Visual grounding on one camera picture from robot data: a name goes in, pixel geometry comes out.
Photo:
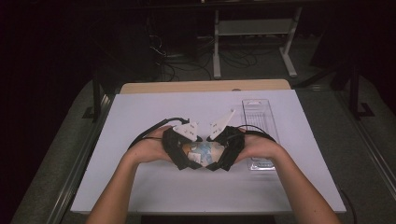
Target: person's left hand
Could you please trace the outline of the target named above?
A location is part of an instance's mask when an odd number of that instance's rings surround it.
[[[143,139],[136,143],[133,147],[125,153],[125,156],[132,158],[137,163],[150,162],[150,161],[170,161],[171,158],[163,149],[163,132],[171,128],[171,126],[163,126],[154,130],[147,135],[147,139]]]

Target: desk leg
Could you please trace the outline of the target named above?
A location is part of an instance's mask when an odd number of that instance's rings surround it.
[[[291,41],[293,40],[294,34],[296,32],[298,20],[300,19],[301,10],[302,10],[301,7],[297,8],[296,13],[294,14],[293,20],[290,24],[288,37],[286,39],[285,46],[279,48],[280,54],[282,55],[282,58],[283,58],[283,62],[285,63],[286,68],[288,69],[288,72],[289,72],[289,76],[291,76],[291,77],[297,77],[297,72],[294,69],[293,63],[291,62],[291,59],[289,57],[289,50],[290,50],[290,46],[291,46]]]
[[[213,53],[213,77],[221,79],[220,58],[219,58],[219,11],[215,15],[215,52]]]

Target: person's right hand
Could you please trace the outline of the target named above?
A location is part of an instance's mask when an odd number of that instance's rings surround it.
[[[283,147],[278,143],[254,134],[245,135],[245,147],[239,153],[235,163],[251,157],[265,158],[271,160]]]

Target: hand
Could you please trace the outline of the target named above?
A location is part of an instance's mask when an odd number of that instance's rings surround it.
[[[235,163],[251,157],[273,159],[278,151],[283,149],[278,143],[269,140],[264,137],[260,137],[254,134],[245,135],[245,147],[239,153],[238,158],[236,158]]]
[[[168,154],[163,149],[163,132],[171,126],[163,126],[159,129],[154,130],[152,133],[147,135],[147,139],[143,139],[131,147],[124,155],[134,162],[150,162],[150,161],[172,161]]]

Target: person's right arm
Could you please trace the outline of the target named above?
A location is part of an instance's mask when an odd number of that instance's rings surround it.
[[[247,134],[245,148],[236,162],[250,157],[266,158],[273,162],[299,223],[341,223],[285,148],[266,138]]]

